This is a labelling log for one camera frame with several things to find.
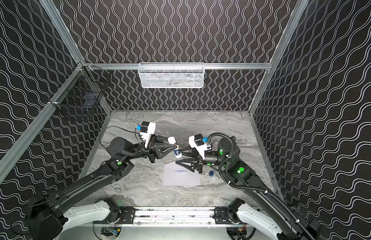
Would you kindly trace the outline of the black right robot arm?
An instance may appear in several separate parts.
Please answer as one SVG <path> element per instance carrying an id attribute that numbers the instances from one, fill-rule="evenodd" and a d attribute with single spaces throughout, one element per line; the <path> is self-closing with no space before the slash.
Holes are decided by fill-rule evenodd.
<path id="1" fill-rule="evenodd" d="M 256 172 L 240 158 L 235 137 L 213 133 L 207 138 L 190 138 L 189 158 L 175 163 L 191 172 L 202 173 L 204 166 L 217 167 L 219 176 L 230 187 L 250 196 L 265 211 L 258 212 L 241 199 L 227 208 L 226 219 L 233 224 L 246 224 L 272 240 L 317 240 L 321 225 L 293 211 Z"/>

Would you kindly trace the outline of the aluminium left side rail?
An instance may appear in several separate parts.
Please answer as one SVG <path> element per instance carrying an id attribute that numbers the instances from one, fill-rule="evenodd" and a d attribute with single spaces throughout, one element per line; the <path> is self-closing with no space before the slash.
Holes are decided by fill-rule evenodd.
<path id="1" fill-rule="evenodd" d="M 50 119 L 56 111 L 58 105 L 67 95 L 67 92 L 76 83 L 78 76 L 82 73 L 83 65 L 78 64 L 72 71 L 66 81 L 61 85 L 57 92 L 52 96 L 49 102 L 46 103 L 44 108 L 25 129 L 22 135 L 16 140 L 13 146 L 0 160 L 0 185 L 11 172 L 16 163 L 20 160 L 21 156 L 25 153 L 27 148 L 42 130 L 46 122 Z"/>

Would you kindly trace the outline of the blue white glue stick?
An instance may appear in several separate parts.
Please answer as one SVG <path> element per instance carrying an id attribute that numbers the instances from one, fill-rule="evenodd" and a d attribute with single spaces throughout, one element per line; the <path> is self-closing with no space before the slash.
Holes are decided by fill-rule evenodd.
<path id="1" fill-rule="evenodd" d="M 175 140 L 174 137 L 169 137 L 168 139 L 168 143 L 171 144 L 171 145 L 174 145 L 174 155 L 177 159 L 180 159 L 182 157 L 182 153 L 180 151 L 180 148 Z"/>

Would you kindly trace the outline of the aluminium corner post right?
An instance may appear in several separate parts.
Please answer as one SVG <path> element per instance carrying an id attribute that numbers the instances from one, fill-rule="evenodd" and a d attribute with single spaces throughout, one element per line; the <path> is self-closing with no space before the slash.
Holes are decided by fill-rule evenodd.
<path id="1" fill-rule="evenodd" d="M 276 47 L 276 50 L 274 52 L 274 55 L 271 59 L 271 62 L 270 62 L 271 67 L 264 74 L 264 77 L 262 78 L 262 81 L 260 82 L 258 90 L 257 90 L 257 92 L 255 94 L 255 97 L 252 101 L 252 104 L 249 108 L 250 116 L 252 116 L 255 113 L 256 108 L 258 107 L 258 105 L 261 101 L 261 98 L 262 98 L 263 94 L 265 93 L 266 88 L 267 88 L 269 82 L 271 81 L 271 78 L 272 78 L 279 62 L 281 61 L 283 53 L 286 50 L 286 48 L 287 48 L 287 46 L 288 46 L 288 44 L 289 44 L 289 42 L 292 38 L 292 35 L 295 32 L 295 30 L 298 26 L 298 23 L 299 23 L 302 15 L 303 15 L 303 13 L 305 12 L 308 4 L 309 4 L 309 0 L 297 1 L 297 4 L 296 4 L 294 10 L 291 13 L 288 24 L 285 27 L 285 30 L 284 30 L 284 32 L 281 36 L 281 39 L 280 39 L 280 41 L 279 41 L 279 43 Z"/>

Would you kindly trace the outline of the aluminium corner post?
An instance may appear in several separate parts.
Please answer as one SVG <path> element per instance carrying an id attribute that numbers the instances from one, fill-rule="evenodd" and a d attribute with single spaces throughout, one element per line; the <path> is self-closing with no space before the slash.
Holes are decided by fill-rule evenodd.
<path id="1" fill-rule="evenodd" d="M 67 47 L 71 57 L 74 59 L 76 63 L 84 63 L 84 57 L 80 53 L 76 43 L 74 42 L 69 29 L 67 28 L 66 24 L 64 23 L 59 10 L 55 6 L 54 2 L 51 0 L 40 0 L 39 1 L 44 11 L 47 13 L 50 21 L 52 22 L 53 26 L 56 28 L 57 32 L 59 33 L 62 42 Z"/>
<path id="2" fill-rule="evenodd" d="M 299 23 L 302 15 L 303 15 L 303 13 L 305 12 L 308 4 L 309 4 L 309 0 L 297 1 L 297 4 L 296 4 L 294 10 L 291 13 L 288 24 L 285 27 L 285 30 L 284 30 L 284 32 L 281 36 L 281 39 L 280 39 L 280 41 L 279 41 L 279 43 L 276 47 L 276 50 L 274 52 L 274 55 L 271 59 L 271 62 L 270 62 L 271 67 L 264 74 L 264 77 L 262 78 L 262 81 L 260 82 L 258 90 L 257 90 L 257 92 L 255 94 L 255 97 L 252 101 L 252 104 L 249 108 L 250 116 L 252 116 L 255 113 L 256 108 L 258 107 L 258 105 L 261 101 L 261 98 L 262 98 L 263 94 L 265 93 L 266 88 L 267 88 L 269 82 L 271 81 L 271 78 L 272 78 L 279 62 L 281 61 L 283 53 L 286 50 L 286 48 L 287 48 L 287 46 L 288 46 L 288 44 L 289 44 L 289 42 L 292 38 L 292 35 L 295 32 L 295 30 L 298 26 L 298 23 Z"/>

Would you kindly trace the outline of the white envelope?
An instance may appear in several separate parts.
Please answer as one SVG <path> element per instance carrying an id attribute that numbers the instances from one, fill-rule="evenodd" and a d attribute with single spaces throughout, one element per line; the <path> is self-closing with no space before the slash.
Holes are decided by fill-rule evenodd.
<path id="1" fill-rule="evenodd" d="M 163 186 L 198 186 L 200 185 L 200 174 L 191 172 L 177 165 L 175 162 L 163 167 Z"/>

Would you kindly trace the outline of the aluminium corner post left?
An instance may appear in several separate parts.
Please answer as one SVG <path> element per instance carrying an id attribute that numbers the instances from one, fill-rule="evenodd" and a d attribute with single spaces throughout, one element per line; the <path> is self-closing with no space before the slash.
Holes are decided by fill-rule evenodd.
<path id="1" fill-rule="evenodd" d="M 50 21 L 52 22 L 53 26 L 56 28 L 57 32 L 59 33 L 62 42 L 67 47 L 71 57 L 74 59 L 76 63 L 84 63 L 84 57 L 80 53 L 76 43 L 74 42 L 69 29 L 67 28 L 66 24 L 64 23 L 59 10 L 55 6 L 54 2 L 51 0 L 40 0 L 39 1 L 44 11 L 47 13 Z"/>

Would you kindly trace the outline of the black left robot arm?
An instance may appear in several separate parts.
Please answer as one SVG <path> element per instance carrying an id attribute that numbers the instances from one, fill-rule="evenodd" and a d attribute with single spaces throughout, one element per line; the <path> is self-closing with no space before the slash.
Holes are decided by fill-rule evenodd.
<path id="1" fill-rule="evenodd" d="M 35 240 L 54 239 L 68 223 L 64 213 L 97 190 L 124 178 L 134 167 L 131 160 L 148 158 L 154 163 L 176 148 L 166 138 L 156 135 L 151 136 L 147 147 L 121 137 L 114 138 L 106 148 L 110 159 L 97 170 L 65 188 L 49 193 L 39 192 L 30 197 L 23 212 L 31 237 Z"/>

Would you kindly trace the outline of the aluminium back crossbar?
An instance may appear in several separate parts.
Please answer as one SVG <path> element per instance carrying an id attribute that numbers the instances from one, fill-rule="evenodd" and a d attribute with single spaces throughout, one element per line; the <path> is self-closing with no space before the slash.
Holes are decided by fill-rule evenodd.
<path id="1" fill-rule="evenodd" d="M 148 63 L 149 67 L 164 67 L 176 65 L 191 67 L 195 63 Z M 85 64 L 86 67 L 103 70 L 132 70 L 137 71 L 139 64 Z M 271 63 L 204 63 L 205 70 L 270 70 Z"/>

